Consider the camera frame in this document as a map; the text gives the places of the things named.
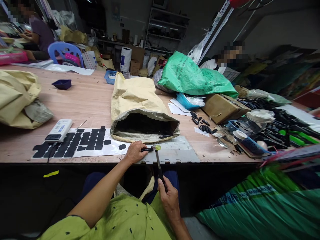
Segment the plastic container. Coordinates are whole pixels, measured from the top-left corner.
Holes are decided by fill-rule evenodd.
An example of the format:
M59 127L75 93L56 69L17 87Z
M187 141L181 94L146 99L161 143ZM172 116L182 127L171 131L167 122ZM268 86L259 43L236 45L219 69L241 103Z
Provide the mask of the plastic container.
M263 131L268 123L275 120L274 112L265 109L254 109L247 112L245 117L239 118L238 128L248 136Z
M130 79L130 72L129 71L123 71L123 74L125 79Z
M71 79L60 79L54 83L52 83L58 89L67 90L71 87Z
M235 120L231 120L228 122L228 124L226 124L226 127L229 128L229 131L236 131L236 130L240 130L239 128L237 128ZM258 145L253 139L251 139L249 136L244 139L241 144L243 146L245 146L250 152L252 152L255 155L270 155L270 154L275 154L275 152L269 152L264 150L260 145Z
M107 80L108 84L114 85L114 81L116 80L117 71L107 70L104 78Z
M193 110L197 109L200 106L199 105L193 105L189 102L189 100L186 98L186 96L183 93L177 93L177 100L179 103L182 104L187 110Z
M0 65L10 64L10 63L18 63L18 62L26 62L28 61L26 52L18 52L18 53L8 53L0 55Z
M246 138L247 138L246 134L244 134L239 130L236 130L231 133L227 133L222 137L219 137L217 139L217 142L221 147L229 148L229 147L233 147L238 143L241 143Z

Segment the blue plastic chair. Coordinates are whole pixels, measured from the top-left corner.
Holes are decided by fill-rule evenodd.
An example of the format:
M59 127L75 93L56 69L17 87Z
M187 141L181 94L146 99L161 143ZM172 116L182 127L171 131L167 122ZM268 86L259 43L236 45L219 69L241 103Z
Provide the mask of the blue plastic chair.
M66 42L54 42L50 44L50 46L48 47L49 56L53 60L53 63L59 64L55 55L55 51L57 51L63 59L66 59L63 53L70 53L76 57L79 57L81 66L82 68L84 68L81 51L75 45Z

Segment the red container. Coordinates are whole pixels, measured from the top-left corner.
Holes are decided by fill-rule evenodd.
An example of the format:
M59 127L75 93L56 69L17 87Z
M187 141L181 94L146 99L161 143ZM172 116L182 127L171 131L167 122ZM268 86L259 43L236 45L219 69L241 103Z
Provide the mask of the red container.
M8 53L0 55L0 65L28 61L26 52Z

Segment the person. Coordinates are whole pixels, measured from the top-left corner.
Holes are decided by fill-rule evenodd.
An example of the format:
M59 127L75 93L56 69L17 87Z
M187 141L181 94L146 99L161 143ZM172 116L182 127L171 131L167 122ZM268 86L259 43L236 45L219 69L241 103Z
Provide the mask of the person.
M233 42L232 46L225 46L221 55L215 55L212 59L204 62L200 68L209 68L219 70L219 67L235 67L235 60L238 55L242 54L244 43L241 41Z
M20 34L24 39L34 42L38 45L39 51L30 51L36 60L48 60L48 47L54 43L54 35L49 26L40 19L37 13L32 9L31 0L16 0L14 6L18 6L24 18L29 19L32 32L25 31Z
M86 185L92 185L97 178L87 178L84 191L88 193L64 219L48 228L40 240L191 240L180 215L178 190L165 177L165 173L163 178L168 192L165 191L164 183L158 179L155 182L158 184L154 186L157 193L154 195L151 192L146 196L147 199L153 196L151 204L143 204L139 199L125 194L111 199L126 170L148 154L147 151L141 152L146 147L141 141L131 143L126 156L107 175L102 178L98 176L101 180L91 190Z

